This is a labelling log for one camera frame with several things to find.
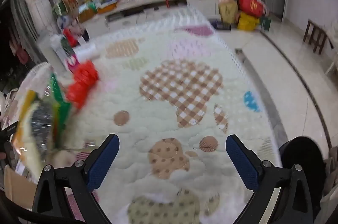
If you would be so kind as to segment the green snack wrapper bundle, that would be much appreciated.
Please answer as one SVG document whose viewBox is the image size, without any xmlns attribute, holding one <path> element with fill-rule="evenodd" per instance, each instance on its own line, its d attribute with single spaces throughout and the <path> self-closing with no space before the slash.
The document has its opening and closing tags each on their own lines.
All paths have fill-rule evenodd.
<svg viewBox="0 0 338 224">
<path fill-rule="evenodd" d="M 57 75 L 47 70 L 27 88 L 18 117 L 13 146 L 21 158 L 47 162 L 53 150 L 61 148 L 65 123 L 71 111 Z"/>
</svg>

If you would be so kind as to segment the red plastic bag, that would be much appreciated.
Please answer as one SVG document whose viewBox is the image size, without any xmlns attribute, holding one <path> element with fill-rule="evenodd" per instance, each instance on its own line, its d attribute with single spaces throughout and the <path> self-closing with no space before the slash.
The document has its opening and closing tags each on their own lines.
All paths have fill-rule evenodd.
<svg viewBox="0 0 338 224">
<path fill-rule="evenodd" d="M 73 74 L 74 82 L 66 91 L 67 100 L 80 110 L 89 95 L 90 90 L 99 80 L 98 71 L 92 61 L 88 60 L 76 68 Z"/>
</svg>

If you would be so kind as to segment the black round trash bin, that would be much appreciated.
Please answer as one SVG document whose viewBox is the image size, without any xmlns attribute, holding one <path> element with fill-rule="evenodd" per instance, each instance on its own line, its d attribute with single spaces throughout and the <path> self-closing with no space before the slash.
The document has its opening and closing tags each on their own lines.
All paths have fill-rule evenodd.
<svg viewBox="0 0 338 224">
<path fill-rule="evenodd" d="M 302 167 L 311 196 L 313 219 L 316 219 L 321 210 L 320 201 L 327 178 L 326 163 L 320 148 L 311 138 L 299 136 L 283 144 L 279 153 L 284 168 L 291 168 L 295 164 Z"/>
</svg>

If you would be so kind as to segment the patchwork apple pattern quilt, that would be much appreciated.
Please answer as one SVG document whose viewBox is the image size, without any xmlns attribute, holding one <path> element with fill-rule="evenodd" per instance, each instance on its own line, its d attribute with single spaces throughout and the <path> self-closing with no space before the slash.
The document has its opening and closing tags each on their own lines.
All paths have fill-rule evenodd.
<svg viewBox="0 0 338 224">
<path fill-rule="evenodd" d="M 120 149 L 96 190 L 111 222 L 233 223 L 251 192 L 227 137 L 263 160 L 279 158 L 257 89 L 228 43 L 189 7 L 93 43 L 98 81 L 71 110 L 59 147 L 39 155 L 31 137 L 21 143 L 33 180 L 44 164 L 70 166 L 114 133 Z"/>
</svg>

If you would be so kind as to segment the white pink lotion bottle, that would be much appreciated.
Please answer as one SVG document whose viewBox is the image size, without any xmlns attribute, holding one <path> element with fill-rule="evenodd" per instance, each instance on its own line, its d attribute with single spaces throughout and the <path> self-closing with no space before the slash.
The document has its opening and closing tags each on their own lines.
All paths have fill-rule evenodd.
<svg viewBox="0 0 338 224">
<path fill-rule="evenodd" d="M 74 72 L 79 64 L 94 60 L 100 56 L 97 46 L 94 43 L 86 43 L 83 45 L 70 48 L 66 52 L 67 58 L 65 60 L 68 71 Z"/>
</svg>

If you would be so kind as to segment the yellow shopping bag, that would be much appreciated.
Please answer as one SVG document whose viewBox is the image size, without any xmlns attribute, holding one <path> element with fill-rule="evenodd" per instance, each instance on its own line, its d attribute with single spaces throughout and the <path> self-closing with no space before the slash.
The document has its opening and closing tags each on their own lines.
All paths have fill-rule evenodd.
<svg viewBox="0 0 338 224">
<path fill-rule="evenodd" d="M 259 18 L 248 15 L 243 11 L 240 13 L 237 29 L 244 31 L 254 31 L 258 25 Z"/>
</svg>

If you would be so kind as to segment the green cardboard box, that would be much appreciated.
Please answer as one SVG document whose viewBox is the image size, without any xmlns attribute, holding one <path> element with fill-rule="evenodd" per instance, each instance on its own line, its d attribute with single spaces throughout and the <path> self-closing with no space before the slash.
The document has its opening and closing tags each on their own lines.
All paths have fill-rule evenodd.
<svg viewBox="0 0 338 224">
<path fill-rule="evenodd" d="M 271 18 L 270 17 L 261 17 L 259 19 L 259 24 L 261 25 L 261 30 L 269 31 L 271 26 Z"/>
</svg>

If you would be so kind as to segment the grey window curtain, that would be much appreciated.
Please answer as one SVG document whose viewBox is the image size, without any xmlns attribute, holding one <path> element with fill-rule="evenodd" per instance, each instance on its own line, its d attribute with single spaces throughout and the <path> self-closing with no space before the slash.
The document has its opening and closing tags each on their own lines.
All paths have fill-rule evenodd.
<svg viewBox="0 0 338 224">
<path fill-rule="evenodd" d="M 22 48 L 26 50 L 35 64 L 46 62 L 45 56 L 37 45 L 39 35 L 33 24 L 26 1 L 10 0 L 10 7 Z"/>
</svg>

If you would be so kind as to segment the dark wooden stool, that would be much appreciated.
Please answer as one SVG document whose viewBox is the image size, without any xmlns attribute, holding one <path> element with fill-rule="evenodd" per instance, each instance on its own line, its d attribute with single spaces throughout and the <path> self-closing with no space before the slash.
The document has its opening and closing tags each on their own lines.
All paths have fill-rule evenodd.
<svg viewBox="0 0 338 224">
<path fill-rule="evenodd" d="M 326 43 L 329 43 L 329 47 L 333 49 L 333 43 L 329 39 L 327 32 L 311 19 L 308 20 L 307 27 L 303 36 L 303 42 L 307 42 L 309 45 L 313 45 L 313 53 L 321 53 L 324 50 Z"/>
</svg>

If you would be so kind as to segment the orange tray on cabinet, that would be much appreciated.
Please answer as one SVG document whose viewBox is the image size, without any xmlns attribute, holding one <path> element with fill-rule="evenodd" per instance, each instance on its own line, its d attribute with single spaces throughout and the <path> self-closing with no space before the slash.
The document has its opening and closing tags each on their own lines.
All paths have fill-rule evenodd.
<svg viewBox="0 0 338 224">
<path fill-rule="evenodd" d="M 112 10 L 114 10 L 117 7 L 117 2 L 108 2 L 108 3 L 104 3 L 101 4 L 97 7 L 97 13 L 98 14 L 104 14 L 104 13 L 108 13 Z"/>
</svg>

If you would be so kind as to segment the tan paper gift bag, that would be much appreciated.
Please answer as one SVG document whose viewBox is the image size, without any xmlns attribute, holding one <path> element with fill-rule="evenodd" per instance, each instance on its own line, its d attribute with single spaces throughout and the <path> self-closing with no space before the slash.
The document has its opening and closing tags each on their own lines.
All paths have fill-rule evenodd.
<svg viewBox="0 0 338 224">
<path fill-rule="evenodd" d="M 234 0 L 228 0 L 219 3 L 219 13 L 221 19 L 225 23 L 233 24 L 236 22 L 236 15 L 238 13 L 238 5 Z"/>
</svg>

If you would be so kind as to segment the red gift bag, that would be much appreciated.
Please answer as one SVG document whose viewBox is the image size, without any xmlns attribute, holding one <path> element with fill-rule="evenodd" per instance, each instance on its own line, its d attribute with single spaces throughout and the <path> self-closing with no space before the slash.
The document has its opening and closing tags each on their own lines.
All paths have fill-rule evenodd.
<svg viewBox="0 0 338 224">
<path fill-rule="evenodd" d="M 258 0 L 239 0 L 240 10 L 252 17 L 266 16 L 266 6 Z"/>
</svg>

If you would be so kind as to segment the covered floor air conditioner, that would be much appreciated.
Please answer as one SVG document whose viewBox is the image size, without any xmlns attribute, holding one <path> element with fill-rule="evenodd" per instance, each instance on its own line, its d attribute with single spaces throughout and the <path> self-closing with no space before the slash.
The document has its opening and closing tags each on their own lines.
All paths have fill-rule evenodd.
<svg viewBox="0 0 338 224">
<path fill-rule="evenodd" d="M 49 0 L 25 0 L 38 34 L 45 31 L 58 33 Z"/>
</svg>

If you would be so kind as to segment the white TV cabinet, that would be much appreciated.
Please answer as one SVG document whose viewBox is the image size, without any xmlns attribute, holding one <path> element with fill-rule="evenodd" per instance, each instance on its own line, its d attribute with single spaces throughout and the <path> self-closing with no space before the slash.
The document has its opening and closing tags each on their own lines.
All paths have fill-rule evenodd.
<svg viewBox="0 0 338 224">
<path fill-rule="evenodd" d="M 198 9 L 205 17 L 214 18 L 219 16 L 219 0 L 129 0 L 119 1 L 116 7 L 102 14 L 96 14 L 88 21 L 82 23 L 82 26 L 89 29 L 93 26 L 108 27 L 108 24 L 117 19 L 136 15 L 151 9 L 167 9 L 185 5 Z"/>
</svg>

